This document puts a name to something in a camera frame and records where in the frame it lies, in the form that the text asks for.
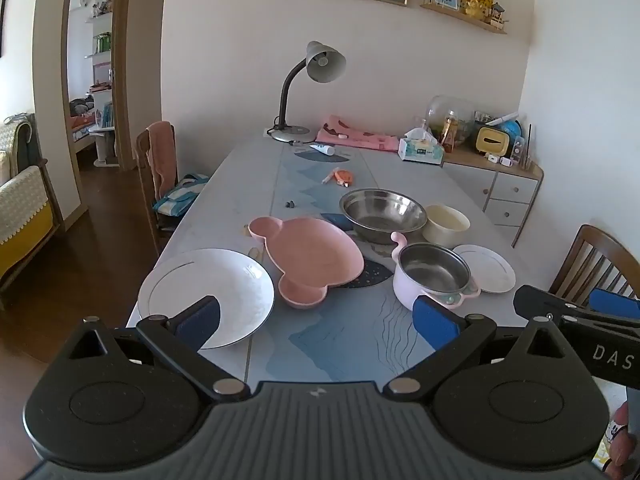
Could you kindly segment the person right hand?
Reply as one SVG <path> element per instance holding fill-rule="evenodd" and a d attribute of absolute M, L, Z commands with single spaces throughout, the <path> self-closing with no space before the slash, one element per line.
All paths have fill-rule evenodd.
<path fill-rule="evenodd" d="M 606 433 L 610 450 L 610 461 L 604 468 L 608 478 L 620 480 L 625 477 L 625 467 L 631 452 L 634 450 L 634 440 L 628 434 L 628 402 L 625 401 L 614 413 L 608 432 Z"/>

